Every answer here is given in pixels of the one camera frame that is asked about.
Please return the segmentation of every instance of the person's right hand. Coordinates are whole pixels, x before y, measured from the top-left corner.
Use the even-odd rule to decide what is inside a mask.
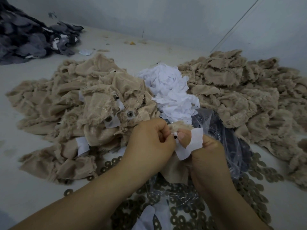
[[[191,131],[179,129],[178,140],[186,148],[191,141]],[[193,184],[204,198],[212,197],[225,190],[233,189],[223,145],[203,135],[203,147],[192,151],[191,178]]]

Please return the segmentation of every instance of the hand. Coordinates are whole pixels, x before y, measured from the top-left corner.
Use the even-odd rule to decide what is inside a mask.
[[[166,165],[175,147],[174,135],[165,120],[143,121],[133,129],[121,163],[145,183]]]
[[[178,140],[183,147],[188,146],[191,131],[179,129]],[[203,147],[192,151],[191,155],[191,178],[201,196],[209,198],[234,188],[224,147],[219,141],[203,135]]]

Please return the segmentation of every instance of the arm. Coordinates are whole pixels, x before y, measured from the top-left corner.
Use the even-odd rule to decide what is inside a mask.
[[[178,139],[186,147],[191,132],[180,129]],[[191,178],[220,230],[269,230],[236,191],[219,141],[203,135],[203,147],[192,152]]]
[[[101,227],[124,199],[162,169],[175,146],[164,120],[140,123],[134,128],[118,165],[11,230],[91,230]]]

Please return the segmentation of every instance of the pile of beige fabric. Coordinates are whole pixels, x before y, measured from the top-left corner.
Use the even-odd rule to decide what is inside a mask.
[[[103,54],[87,61],[65,60],[52,79],[23,81],[6,96],[25,115],[19,129],[54,142],[24,155],[21,170],[56,183],[97,176],[101,155],[125,146],[134,126],[160,114],[144,80]],[[119,112],[117,100],[125,110]],[[120,126],[106,128],[104,120],[116,114]],[[76,139],[84,136],[90,151],[78,156]]]
[[[219,114],[227,128],[248,143],[267,148],[290,164],[290,179],[307,187],[307,153],[294,131],[307,130],[307,77],[280,67],[277,58],[247,61],[241,50],[214,52],[178,66],[189,76],[201,107]]]

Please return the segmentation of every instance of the person's left hand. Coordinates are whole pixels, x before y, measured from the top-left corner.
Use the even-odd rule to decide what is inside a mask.
[[[120,164],[145,183],[166,165],[175,147],[174,135],[165,120],[143,121],[133,129]]]

